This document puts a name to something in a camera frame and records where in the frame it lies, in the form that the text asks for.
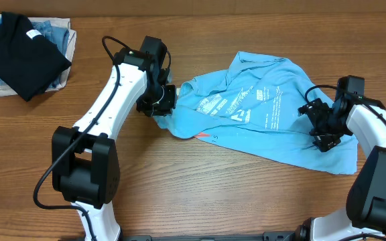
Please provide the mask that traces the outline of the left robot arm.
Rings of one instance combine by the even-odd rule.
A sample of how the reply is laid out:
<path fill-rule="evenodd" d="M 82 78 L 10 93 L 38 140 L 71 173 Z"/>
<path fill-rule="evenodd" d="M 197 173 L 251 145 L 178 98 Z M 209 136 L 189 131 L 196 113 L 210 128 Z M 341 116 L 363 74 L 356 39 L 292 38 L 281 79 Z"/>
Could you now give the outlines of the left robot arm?
<path fill-rule="evenodd" d="M 52 186 L 80 216 L 85 240 L 122 240 L 112 200 L 120 182 L 116 140 L 132 108 L 145 116 L 165 116 L 176 105 L 170 59 L 161 39 L 147 36 L 139 50 L 123 45 L 110 54 L 109 81 L 73 127 L 52 137 Z"/>

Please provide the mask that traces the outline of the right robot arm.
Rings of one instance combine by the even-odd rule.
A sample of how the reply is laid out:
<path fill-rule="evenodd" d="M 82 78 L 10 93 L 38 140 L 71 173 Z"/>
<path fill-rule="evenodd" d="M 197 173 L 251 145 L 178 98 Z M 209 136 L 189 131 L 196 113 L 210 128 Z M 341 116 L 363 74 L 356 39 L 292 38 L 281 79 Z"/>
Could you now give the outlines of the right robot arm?
<path fill-rule="evenodd" d="M 364 78 L 342 77 L 333 89 L 331 106 L 317 98 L 308 100 L 298 112 L 311 121 L 310 135 L 321 152 L 350 135 L 357 138 L 367 160 L 345 208 L 306 220 L 287 240 L 386 240 L 386 108 L 365 96 Z"/>

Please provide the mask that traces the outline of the light blue t-shirt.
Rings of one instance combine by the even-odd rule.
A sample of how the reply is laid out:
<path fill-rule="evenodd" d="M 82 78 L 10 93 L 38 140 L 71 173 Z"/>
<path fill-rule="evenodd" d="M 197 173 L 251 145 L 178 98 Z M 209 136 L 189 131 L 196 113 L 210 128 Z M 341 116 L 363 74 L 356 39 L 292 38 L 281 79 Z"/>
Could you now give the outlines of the light blue t-shirt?
<path fill-rule="evenodd" d="M 356 173 L 355 137 L 343 136 L 327 152 L 313 144 L 312 124 L 298 108 L 315 98 L 332 104 L 291 60 L 238 52 L 228 69 L 183 83 L 172 113 L 154 119 L 181 139 L 196 137 L 314 171 Z"/>

